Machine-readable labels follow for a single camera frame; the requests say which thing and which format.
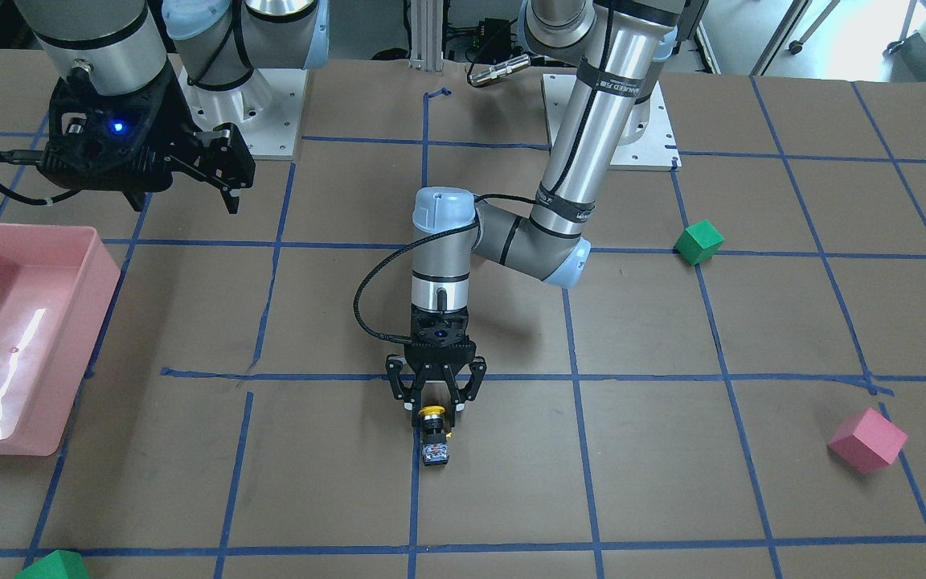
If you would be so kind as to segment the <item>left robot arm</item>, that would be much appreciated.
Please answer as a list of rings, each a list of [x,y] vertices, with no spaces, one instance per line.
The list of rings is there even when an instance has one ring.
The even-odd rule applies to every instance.
[[[662,40],[677,29],[682,1],[526,1],[518,36],[535,54],[576,66],[563,120],[528,216],[455,187],[416,194],[412,223],[408,335],[379,334],[402,345],[385,367],[393,396],[422,424],[430,381],[447,385],[445,425],[477,398],[486,362],[468,336],[471,257],[558,287],[576,286],[588,259],[582,237],[614,151],[633,132],[635,108],[658,79]]]

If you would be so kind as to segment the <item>green cube near left arm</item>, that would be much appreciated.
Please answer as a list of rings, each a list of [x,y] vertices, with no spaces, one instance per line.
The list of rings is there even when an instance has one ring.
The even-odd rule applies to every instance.
[[[673,249],[685,263],[697,266],[711,259],[724,241],[724,235],[710,220],[700,220],[684,228]]]

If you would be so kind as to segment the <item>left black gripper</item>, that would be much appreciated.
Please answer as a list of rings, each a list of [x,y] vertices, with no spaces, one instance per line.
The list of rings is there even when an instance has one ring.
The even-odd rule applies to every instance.
[[[409,314],[411,334],[408,344],[404,345],[404,356],[386,356],[391,392],[409,411],[412,426],[420,426],[423,389],[432,375],[432,367],[440,368],[449,393],[447,418],[456,419],[465,409],[467,400],[477,399],[486,374],[486,360],[484,356],[477,356],[477,344],[467,333],[468,308],[427,311],[412,306]],[[457,374],[464,365],[469,374],[466,384],[460,386]],[[402,380],[402,371],[407,366],[414,370],[414,380],[408,386]]]

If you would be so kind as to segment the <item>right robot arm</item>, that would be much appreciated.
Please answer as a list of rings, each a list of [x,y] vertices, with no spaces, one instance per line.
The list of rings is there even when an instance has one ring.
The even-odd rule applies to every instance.
[[[297,142],[311,69],[330,54],[327,1],[19,1],[54,62],[44,150],[0,160],[33,166],[61,193],[121,193],[141,211],[176,173],[219,191],[238,211],[258,158]]]

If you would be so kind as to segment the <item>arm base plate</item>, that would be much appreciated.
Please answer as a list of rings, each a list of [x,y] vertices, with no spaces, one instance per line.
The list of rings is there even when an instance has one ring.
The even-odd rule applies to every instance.
[[[545,125],[550,144],[556,143],[563,114],[576,77],[573,74],[544,74]],[[620,142],[611,158],[611,170],[669,171],[681,161],[664,93],[657,83],[647,102],[633,106]]]
[[[238,125],[256,160],[291,160],[301,134],[309,71],[255,69],[239,87],[213,91],[179,82],[192,120],[200,129],[215,129],[224,122]]]

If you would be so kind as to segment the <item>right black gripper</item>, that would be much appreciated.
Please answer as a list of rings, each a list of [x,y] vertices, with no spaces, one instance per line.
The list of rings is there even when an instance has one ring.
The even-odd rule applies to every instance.
[[[145,195],[172,186],[179,171],[217,188],[228,213],[239,211],[255,161],[238,125],[199,131],[170,61],[145,87],[118,96],[97,92],[89,69],[75,61],[49,99],[37,164],[45,179],[66,190],[119,191],[140,211]]]

